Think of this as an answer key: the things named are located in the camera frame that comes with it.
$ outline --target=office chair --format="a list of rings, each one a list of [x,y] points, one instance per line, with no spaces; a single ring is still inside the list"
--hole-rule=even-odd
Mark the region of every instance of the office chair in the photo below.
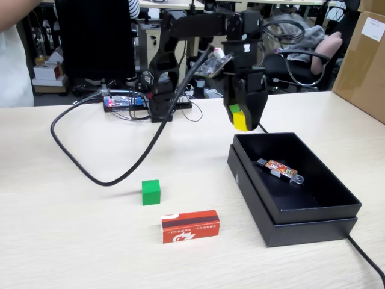
[[[342,10],[342,15],[345,15],[350,11],[357,11],[360,7],[361,0],[345,0],[344,3],[345,3],[345,8],[342,8],[339,6],[330,7],[328,13],[330,13],[333,9]],[[332,20],[332,19],[329,20],[327,27],[326,27],[326,30],[325,30],[325,33],[327,35],[330,35],[331,32],[333,31],[333,29],[338,24],[338,22],[339,22],[339,19],[337,19],[337,21]]]
[[[332,33],[341,32],[342,45],[332,59],[312,51],[280,51],[278,54],[267,55],[264,62],[268,84],[278,89],[286,89],[294,85],[297,91],[301,87],[310,87],[319,91],[329,90],[331,86],[334,65],[346,51],[356,27],[360,12],[349,11],[336,25]],[[289,61],[288,54],[301,53],[317,56],[321,59],[323,71],[321,75],[313,75],[310,71],[311,62]]]
[[[55,0],[64,67],[70,78],[135,76],[135,33],[128,0]],[[75,92],[94,92],[77,87]]]

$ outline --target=green cube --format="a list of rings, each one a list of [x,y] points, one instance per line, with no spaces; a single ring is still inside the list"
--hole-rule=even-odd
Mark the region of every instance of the green cube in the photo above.
[[[161,203],[161,185],[159,180],[142,182],[143,205],[155,205]]]

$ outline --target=small green block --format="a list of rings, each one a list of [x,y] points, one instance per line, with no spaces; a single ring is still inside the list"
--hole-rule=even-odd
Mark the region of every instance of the small green block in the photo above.
[[[229,108],[230,108],[230,111],[231,111],[232,114],[235,114],[235,113],[238,113],[238,112],[241,111],[241,109],[240,109],[238,104],[230,105]]]
[[[159,180],[142,182],[143,205],[155,205],[161,203],[161,185]]]

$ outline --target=white cardboard box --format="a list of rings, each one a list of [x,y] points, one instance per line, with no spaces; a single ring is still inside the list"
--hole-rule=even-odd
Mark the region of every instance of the white cardboard box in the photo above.
[[[60,76],[56,80],[40,80],[40,79],[32,79],[32,84],[34,86],[56,86],[56,87],[63,87],[66,85],[68,81],[67,75]]]
[[[56,80],[60,76],[57,65],[36,65],[34,68],[35,77],[39,80]]]

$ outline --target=sticker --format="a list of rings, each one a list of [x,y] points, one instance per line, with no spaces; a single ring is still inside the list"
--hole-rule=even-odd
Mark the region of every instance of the sticker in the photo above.
[[[288,166],[273,160],[269,161],[265,167],[271,169],[270,173],[274,176],[277,176],[278,178],[281,177],[281,174],[287,176],[288,178],[292,178],[296,173],[298,173],[296,170],[293,170]]]
[[[379,42],[381,41],[384,31],[384,23],[368,17],[361,33]]]
[[[277,172],[276,170],[271,170],[270,174],[272,174],[273,176],[276,176],[277,178],[281,177],[281,174],[279,172]]]
[[[250,52],[250,44],[243,44],[243,48],[245,49],[245,52]]]

